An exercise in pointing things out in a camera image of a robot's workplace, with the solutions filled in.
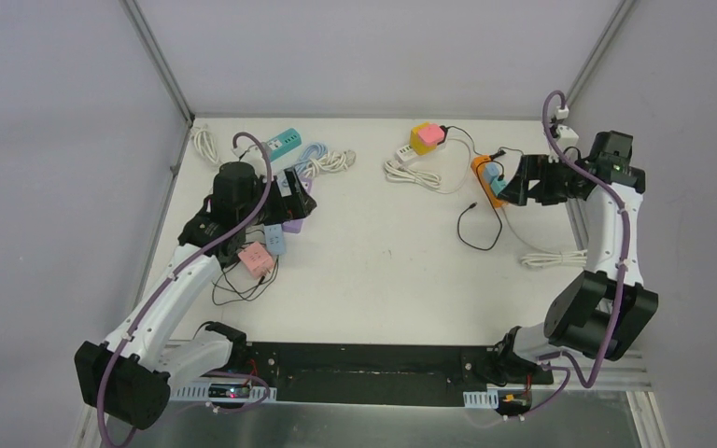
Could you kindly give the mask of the teal plug adapter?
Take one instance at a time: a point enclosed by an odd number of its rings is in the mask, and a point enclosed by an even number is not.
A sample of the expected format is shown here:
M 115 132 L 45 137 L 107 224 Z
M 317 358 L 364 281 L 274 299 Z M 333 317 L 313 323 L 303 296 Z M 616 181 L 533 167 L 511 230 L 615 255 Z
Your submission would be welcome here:
M 501 193 L 505 190 L 507 187 L 507 182 L 504 178 L 501 177 L 494 177 L 491 182 L 489 183 L 491 192 L 493 195 L 497 198 L 500 198 Z

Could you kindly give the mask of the purple power strip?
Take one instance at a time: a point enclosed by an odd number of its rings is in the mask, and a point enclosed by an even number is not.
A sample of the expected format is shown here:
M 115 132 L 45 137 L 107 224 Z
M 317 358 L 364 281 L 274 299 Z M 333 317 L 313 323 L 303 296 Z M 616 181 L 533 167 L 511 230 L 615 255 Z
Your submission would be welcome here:
M 313 186 L 313 179 L 306 178 L 306 177 L 302 178 L 301 186 L 302 186 L 302 189 L 305 191 L 305 193 L 307 195 L 310 195 L 312 186 Z M 299 234 L 302 231 L 303 222 L 304 222 L 303 218 L 286 221 L 281 224 L 281 229 L 284 233 Z

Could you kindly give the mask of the orange power strip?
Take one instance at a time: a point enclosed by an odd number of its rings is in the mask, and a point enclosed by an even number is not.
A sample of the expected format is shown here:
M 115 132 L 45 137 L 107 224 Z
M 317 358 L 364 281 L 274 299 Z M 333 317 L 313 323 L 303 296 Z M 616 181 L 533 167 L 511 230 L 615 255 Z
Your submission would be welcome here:
M 476 156 L 471 169 L 493 208 L 501 208 L 505 201 L 499 196 L 507 187 L 504 166 L 491 156 Z

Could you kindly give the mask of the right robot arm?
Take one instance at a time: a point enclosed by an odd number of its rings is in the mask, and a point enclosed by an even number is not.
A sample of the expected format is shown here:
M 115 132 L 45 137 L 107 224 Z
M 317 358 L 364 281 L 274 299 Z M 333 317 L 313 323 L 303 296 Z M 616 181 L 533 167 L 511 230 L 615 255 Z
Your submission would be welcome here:
M 564 151 L 524 155 L 500 198 L 523 206 L 574 201 L 587 236 L 585 265 L 553 300 L 543 321 L 514 327 L 495 346 L 494 373 L 513 383 L 542 372 L 541 363 L 581 354 L 594 364 L 582 379 L 590 386 L 599 366 L 622 358 L 653 318 L 658 296 L 647 289 L 637 255 L 637 219 L 646 190 L 643 170 L 631 165 L 633 138 L 598 133 L 589 154 L 577 160 Z

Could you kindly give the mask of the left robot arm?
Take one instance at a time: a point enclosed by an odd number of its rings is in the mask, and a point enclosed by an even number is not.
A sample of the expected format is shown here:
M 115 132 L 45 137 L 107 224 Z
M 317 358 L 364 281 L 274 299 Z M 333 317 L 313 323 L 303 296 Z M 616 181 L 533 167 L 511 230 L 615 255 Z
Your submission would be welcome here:
M 164 348 L 204 288 L 239 260 L 247 228 L 304 219 L 315 208 L 293 168 L 266 178 L 247 162 L 222 164 L 156 284 L 102 342 L 85 342 L 76 351 L 84 402 L 101 418 L 144 430 L 159 420 L 181 386 L 213 370 L 240 375 L 247 364 L 246 336 L 224 324 L 207 325 L 170 352 Z

